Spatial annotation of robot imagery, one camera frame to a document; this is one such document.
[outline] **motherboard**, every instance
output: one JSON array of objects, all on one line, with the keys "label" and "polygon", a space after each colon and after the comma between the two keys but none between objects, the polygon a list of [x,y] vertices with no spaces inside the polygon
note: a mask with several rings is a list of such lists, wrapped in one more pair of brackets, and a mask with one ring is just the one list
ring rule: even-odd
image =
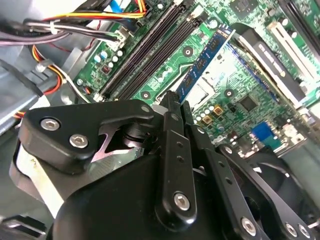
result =
[{"label": "motherboard", "polygon": [[[145,3],[145,17],[130,28],[111,25],[119,41],[99,42],[74,79],[93,102],[151,106],[167,91],[184,95],[184,85],[194,123],[214,145],[228,143],[245,158],[303,143],[310,129],[299,110],[320,97],[317,1]],[[127,10],[135,8],[132,1]]]}]

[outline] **blue ram stick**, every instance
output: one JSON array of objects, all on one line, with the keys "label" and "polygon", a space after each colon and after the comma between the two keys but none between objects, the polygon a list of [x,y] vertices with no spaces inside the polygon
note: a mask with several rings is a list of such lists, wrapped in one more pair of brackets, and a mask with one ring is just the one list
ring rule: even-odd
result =
[{"label": "blue ram stick", "polygon": [[204,47],[198,59],[194,62],[187,75],[176,90],[179,96],[180,104],[183,104],[192,88],[196,85],[198,79],[206,71],[207,67],[218,55],[219,52],[228,43],[235,30],[229,29],[226,25],[221,25],[208,44]]}]

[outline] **green circuit board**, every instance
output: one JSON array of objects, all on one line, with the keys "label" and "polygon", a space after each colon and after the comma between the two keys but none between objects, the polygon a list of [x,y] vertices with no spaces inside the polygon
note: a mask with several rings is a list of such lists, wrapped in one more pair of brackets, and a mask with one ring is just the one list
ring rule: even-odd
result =
[{"label": "green circuit board", "polygon": [[[287,70],[294,78],[300,78],[306,84],[318,86],[318,82],[305,79],[303,75],[297,71],[295,65],[289,60],[288,56],[281,50],[275,42],[270,32],[267,30],[267,25],[273,21],[279,21],[286,16],[279,8],[277,1],[268,0],[248,0],[251,8],[247,10],[245,16],[243,12],[237,12],[234,5],[240,0],[223,1],[223,0],[195,0],[195,5],[201,5],[208,13],[209,18],[206,22],[200,25],[189,38],[168,58],[168,60],[156,71],[144,86],[133,96],[133,99],[140,99],[149,105],[158,103],[161,99],[161,94],[168,89],[174,81],[181,78],[197,59],[202,52],[204,46],[212,37],[217,29],[217,24],[232,25],[233,23],[241,22],[254,28],[262,39],[268,44],[274,53],[280,53],[277,57],[284,64]],[[157,1],[149,1],[152,6]],[[303,13],[303,16],[309,27],[320,34],[320,10],[313,0],[296,0],[295,4]],[[126,42],[126,53],[123,56],[130,54],[130,49],[146,34],[148,29],[157,20],[160,15],[159,10],[155,10],[151,19],[145,20],[145,25],[134,37],[130,37]],[[294,27],[289,22],[284,28],[287,31],[293,31]],[[295,44],[301,52],[315,66],[317,73],[320,73],[320,64],[306,46],[302,37],[298,34],[294,39]],[[108,54],[107,59],[103,59],[97,64],[94,57],[105,51]],[[90,86],[94,91],[98,91],[106,82],[112,71],[116,71],[122,61],[114,63],[114,67],[109,74],[104,74],[101,69],[111,61],[115,53],[103,42],[93,53],[85,68],[83,68],[76,79],[82,79],[86,86]],[[248,72],[248,70],[236,59],[230,50],[225,48],[211,66],[210,80],[212,89],[210,99],[203,105],[193,111],[195,123],[204,127],[212,140],[216,143],[228,143],[230,135],[244,136],[251,141],[250,132],[257,124],[268,122],[270,125],[277,127],[277,122],[274,119],[277,116],[282,116],[288,121],[298,119],[297,112],[282,99],[276,101],[265,89],[259,84]],[[268,82],[267,78],[261,75],[261,78]],[[232,96],[226,95],[226,91],[232,91]],[[246,109],[243,106],[243,101],[248,100],[252,109]],[[220,109],[218,114],[212,109]]]}]

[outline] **ram slot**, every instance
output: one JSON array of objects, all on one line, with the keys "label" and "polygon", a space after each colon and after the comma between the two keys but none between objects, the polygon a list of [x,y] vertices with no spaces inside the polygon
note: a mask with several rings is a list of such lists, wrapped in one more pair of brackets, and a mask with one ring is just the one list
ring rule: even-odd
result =
[{"label": "ram slot", "polygon": [[201,23],[202,21],[198,19],[183,21],[152,55],[152,58],[132,77],[132,81],[125,86],[117,98],[119,100],[130,99]]},{"label": "ram slot", "polygon": [[147,35],[137,44],[130,56],[123,63],[121,68],[109,79],[109,81],[100,90],[100,95],[110,96],[127,77],[129,77],[135,68],[149,54],[156,43],[166,34],[166,32],[177,21],[179,16],[186,11],[190,1],[175,0],[172,5],[162,14],[157,23],[150,29]]},{"label": "ram slot", "polygon": [[279,5],[284,14],[290,19],[294,28],[301,35],[313,55],[320,61],[320,40],[299,12],[292,0],[279,0]]},{"label": "ram slot", "polygon": [[279,43],[280,47],[287,53],[295,66],[308,80],[318,80],[315,66],[297,47],[290,35],[279,22],[272,22],[267,26],[272,36]]}]

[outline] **yellow wire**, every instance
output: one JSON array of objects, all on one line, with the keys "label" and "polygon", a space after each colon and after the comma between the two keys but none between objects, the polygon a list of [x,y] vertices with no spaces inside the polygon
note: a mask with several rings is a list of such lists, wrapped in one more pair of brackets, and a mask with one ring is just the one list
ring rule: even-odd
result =
[{"label": "yellow wire", "polygon": [[143,10],[143,8],[142,8],[142,3],[141,3],[141,1],[137,1],[138,2],[138,5],[139,5],[139,10],[140,10],[140,12],[143,12],[144,10]]},{"label": "yellow wire", "polygon": [[[37,58],[37,56],[36,56],[36,54],[35,54],[35,51],[36,51],[36,46],[33,45],[33,46],[32,46],[32,55],[33,55],[34,59],[35,59],[37,62],[40,62],[40,59]],[[48,66],[48,69],[51,69],[51,70],[54,71],[56,74],[58,74],[59,77],[60,77],[60,79],[61,79],[61,81],[64,79],[64,77],[62,76],[62,74],[61,74],[55,67],[53,67],[53,66]]]},{"label": "yellow wire", "polygon": [[63,17],[116,17],[116,18],[129,18],[129,19],[137,19],[142,18],[144,13],[133,12],[133,13],[91,13],[91,12],[71,12],[66,14],[59,14],[54,16],[55,18],[63,18]]},{"label": "yellow wire", "polygon": [[123,13],[114,13],[114,12],[70,12],[66,14],[59,14],[54,16],[55,18],[62,18],[62,17],[116,17],[116,18],[130,18],[130,19],[137,19],[142,18],[145,15],[145,6],[141,0],[138,0],[139,10],[140,12],[123,12]]}]

